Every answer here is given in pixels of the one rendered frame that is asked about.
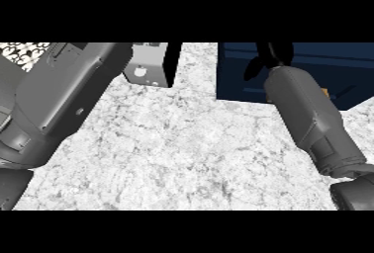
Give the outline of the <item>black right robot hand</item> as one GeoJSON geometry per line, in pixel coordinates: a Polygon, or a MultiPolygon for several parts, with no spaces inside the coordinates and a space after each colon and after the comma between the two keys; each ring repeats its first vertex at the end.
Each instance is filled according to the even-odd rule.
{"type": "Polygon", "coordinates": [[[253,79],[263,68],[290,66],[294,58],[294,45],[290,42],[257,42],[257,56],[250,60],[244,80],[253,79]]]}

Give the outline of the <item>dark blue open drawer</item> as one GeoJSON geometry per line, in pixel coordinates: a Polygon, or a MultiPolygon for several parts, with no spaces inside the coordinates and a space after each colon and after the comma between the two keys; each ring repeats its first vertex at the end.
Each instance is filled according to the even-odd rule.
{"type": "MultiPolygon", "coordinates": [[[[217,100],[266,103],[268,69],[244,80],[245,68],[256,56],[253,42],[217,44],[217,100]]],[[[374,42],[296,42],[293,66],[312,75],[340,111],[374,97],[374,42]]]]}

